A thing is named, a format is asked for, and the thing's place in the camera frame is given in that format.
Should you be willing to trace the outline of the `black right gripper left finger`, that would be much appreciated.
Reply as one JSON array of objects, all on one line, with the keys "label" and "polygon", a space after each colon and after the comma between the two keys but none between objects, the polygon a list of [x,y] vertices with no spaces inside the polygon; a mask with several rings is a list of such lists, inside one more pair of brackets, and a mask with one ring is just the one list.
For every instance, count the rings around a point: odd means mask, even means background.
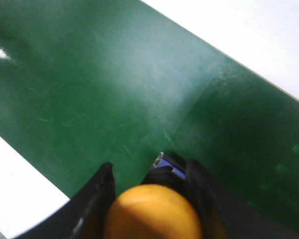
[{"label": "black right gripper left finger", "polygon": [[116,198],[113,165],[106,162],[73,198],[19,239],[102,239],[106,213]]}]

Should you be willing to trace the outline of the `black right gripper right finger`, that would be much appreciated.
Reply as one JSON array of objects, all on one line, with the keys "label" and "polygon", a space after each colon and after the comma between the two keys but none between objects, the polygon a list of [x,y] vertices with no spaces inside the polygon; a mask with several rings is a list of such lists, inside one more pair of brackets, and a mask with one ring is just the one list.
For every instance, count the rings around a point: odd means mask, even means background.
[{"label": "black right gripper right finger", "polygon": [[197,160],[186,163],[186,192],[206,239],[299,239],[299,234],[258,213]]}]

